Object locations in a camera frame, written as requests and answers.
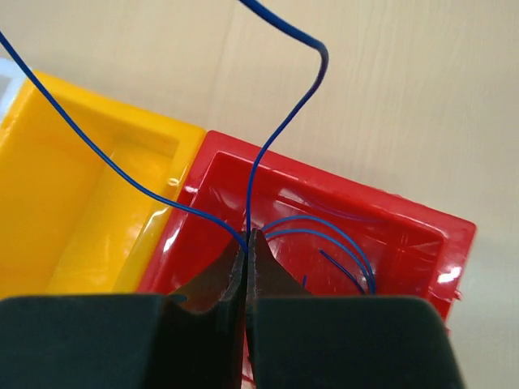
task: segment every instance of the plastic bin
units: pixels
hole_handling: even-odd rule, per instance
[[[12,69],[0,62],[0,298],[134,291],[170,209],[123,181]],[[204,130],[37,75],[137,182],[178,197]]]
[[[210,131],[178,200],[243,229],[247,179],[258,151],[249,143]],[[474,237],[473,223],[268,152],[255,180],[253,225],[262,227],[292,215],[318,216],[348,233],[370,259],[379,294],[423,297],[446,318]],[[287,228],[315,229],[341,240],[315,222],[294,221],[278,229]],[[138,290],[174,291],[212,262],[229,239],[215,224],[175,212]],[[290,234],[272,239],[270,247],[296,280],[307,276],[310,292],[358,294],[318,250],[327,251],[358,280],[362,273],[344,252],[321,237]]]

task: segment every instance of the coiled blue wire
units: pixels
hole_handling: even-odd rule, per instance
[[[271,232],[271,233],[266,233],[265,234],[265,238],[267,240],[270,240],[270,239],[273,239],[275,237],[280,237],[282,235],[287,235],[287,234],[291,234],[291,233],[308,233],[310,235],[315,235],[317,237],[322,237],[323,239],[325,239],[325,240],[335,244],[339,248],[343,249],[343,251],[346,252],[355,261],[355,263],[360,267],[360,270],[361,270],[362,274],[364,275],[364,278],[366,278],[367,287],[369,288],[371,294],[375,294],[375,290],[372,288],[371,283],[368,281],[370,277],[367,274],[367,270],[364,267],[364,265],[358,260],[357,256],[354,255],[354,253],[352,253],[350,251],[350,249],[348,249],[346,246],[344,246],[342,243],[340,243],[337,239],[334,239],[334,238],[328,236],[325,233],[320,233],[318,231],[314,231],[313,229],[282,229],[280,231],[274,231],[274,232]]]
[[[376,293],[375,276],[373,275],[373,269],[371,267],[370,261],[367,258],[366,254],[364,254],[364,251],[358,246],[357,243],[355,243],[355,241],[350,236],[348,236],[346,233],[341,231],[341,229],[339,229],[336,225],[330,223],[329,221],[321,219],[317,216],[310,216],[310,215],[287,216],[287,217],[282,217],[278,220],[274,220],[272,223],[268,223],[268,224],[264,225],[262,230],[268,231],[269,229],[276,227],[279,224],[283,224],[288,221],[294,221],[294,220],[311,220],[311,221],[315,221],[317,223],[324,224],[327,227],[329,227],[330,229],[332,229],[333,231],[335,231],[336,233],[339,233],[346,241],[348,241],[362,257],[362,260],[363,260],[364,264],[366,265],[367,271],[369,272],[369,275],[370,275],[369,277],[367,277],[367,283],[370,285],[370,289],[373,291],[373,293]]]

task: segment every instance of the white surface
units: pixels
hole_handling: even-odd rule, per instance
[[[478,224],[449,326],[469,388],[519,382],[519,2],[268,0],[328,45],[274,149]],[[262,143],[318,57],[235,0],[2,0],[31,66]]]
[[[0,123],[18,96],[25,75],[13,61],[0,58]]]

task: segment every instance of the wire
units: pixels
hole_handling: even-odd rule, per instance
[[[257,14],[261,19],[265,22],[271,24],[273,27],[277,28],[281,32],[284,32],[286,35],[291,36],[297,41],[310,46],[311,48],[317,50],[321,56],[321,64],[319,68],[319,73],[315,78],[314,83],[311,85],[310,89],[308,89],[307,93],[302,97],[302,99],[292,108],[288,116],[285,120],[277,127],[270,138],[268,138],[265,145],[259,150],[258,156],[254,160],[251,169],[251,175],[249,176],[249,182],[247,184],[247,199],[246,199],[246,226],[247,226],[247,240],[251,235],[251,204],[252,204],[252,187],[254,185],[254,176],[256,174],[256,170],[258,169],[259,162],[261,158],[268,150],[272,142],[277,138],[277,136],[285,129],[285,127],[290,123],[290,121],[294,118],[294,116],[299,112],[299,110],[306,104],[308,100],[315,93],[317,88],[323,82],[324,75],[326,74],[326,70],[328,68],[328,50],[324,43],[316,40],[312,36],[307,35],[305,32],[299,30],[298,28],[288,24],[279,16],[273,14],[267,8],[259,4],[256,0],[239,0],[244,6],[249,8],[252,12]]]
[[[375,294],[375,290],[373,290],[371,283],[369,280],[369,275],[367,274],[366,268],[364,265],[358,260],[358,258],[348,249],[346,246],[344,246],[342,243],[340,243],[337,239],[333,239],[332,237],[329,237],[325,233],[320,233],[318,231],[314,231],[313,229],[282,229],[280,231],[274,231],[272,233],[266,233],[265,239],[270,240],[275,237],[279,237],[281,235],[287,235],[290,233],[309,233],[310,235],[316,235],[317,237],[322,237],[323,239],[335,244],[336,246],[340,247],[345,251],[354,261],[355,263],[360,267],[360,270],[362,271],[362,274],[364,275],[364,278],[366,278],[367,287],[369,288],[371,294]]]
[[[292,221],[292,220],[312,220],[312,221],[316,221],[317,223],[321,223],[321,224],[324,224],[324,225],[328,226],[330,229],[332,229],[336,233],[339,233],[346,241],[348,241],[356,249],[356,251],[362,257],[362,260],[364,261],[365,265],[367,266],[367,270],[368,270],[369,275],[370,275],[367,278],[367,282],[368,282],[368,284],[371,284],[371,290],[373,291],[373,293],[376,293],[375,276],[373,275],[373,269],[371,268],[370,261],[367,259],[366,254],[364,254],[364,251],[362,251],[362,249],[358,246],[357,243],[355,243],[355,241],[350,236],[348,236],[347,234],[343,233],[337,226],[335,226],[334,224],[330,223],[329,221],[321,219],[320,217],[317,217],[317,216],[310,216],[310,215],[287,216],[287,217],[282,217],[282,218],[280,218],[278,220],[274,220],[272,223],[268,223],[268,224],[264,225],[262,230],[263,231],[267,231],[268,229],[276,227],[279,224],[285,223],[287,221]]]
[[[3,35],[3,33],[0,31],[0,43],[2,43],[2,46],[4,49],[9,53],[9,55],[15,60],[16,64],[20,67],[20,69],[25,73],[28,79],[31,80],[31,82],[34,84],[34,86],[41,92],[41,94],[47,99],[47,101],[58,111],[58,113],[62,116],[62,118],[65,120],[66,123],[72,129],[75,131],[77,135],[110,167],[112,168],[115,173],[117,173],[119,176],[121,176],[126,182],[128,182],[130,185],[132,185],[134,188],[139,190],[140,192],[144,193],[145,195],[151,197],[152,199],[155,199],[157,201],[160,201],[161,203],[164,203],[166,205],[170,205],[171,207],[175,207],[177,209],[181,209],[185,212],[190,212],[194,215],[203,217],[204,219],[207,219],[223,229],[226,229],[233,237],[236,239],[239,243],[239,245],[242,247],[242,249],[247,252],[247,243],[243,238],[240,236],[240,234],[234,230],[230,225],[225,223],[223,220],[218,219],[217,217],[210,215],[206,212],[200,211],[195,208],[188,207],[187,205],[183,205],[181,203],[177,203],[173,200],[169,200],[166,197],[162,197],[148,188],[140,185],[136,180],[134,180],[132,177],[130,177],[124,170],[122,170],[115,162],[113,162],[79,127],[77,124],[75,124],[74,120],[66,113],[65,109],[56,101],[56,99],[53,98],[53,96],[50,94],[50,92],[43,86],[41,81],[36,77],[36,75],[29,69],[29,67],[25,64],[24,60],[16,53],[16,50],[13,48],[11,43],[7,40],[7,38]]]
[[[326,253],[326,251],[322,250],[322,249],[319,249],[319,252],[321,253],[321,255],[323,255],[328,261],[330,261],[331,263],[333,263],[335,266],[337,266],[339,269],[341,269],[341,271],[346,274],[348,276],[348,278],[351,280],[351,282],[353,282],[355,284],[355,286],[357,287],[358,291],[361,293],[361,294],[366,294],[366,291],[362,288],[362,286],[360,285],[360,283],[357,281],[357,279],[354,277],[353,274],[351,274],[349,271],[347,271],[338,261],[336,261],[335,259],[333,259],[330,254]]]

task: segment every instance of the yellow plastic bin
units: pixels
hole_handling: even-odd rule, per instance
[[[105,165],[12,65],[0,58],[0,298],[134,291],[171,209]],[[177,198],[204,130],[37,75],[137,182]]]

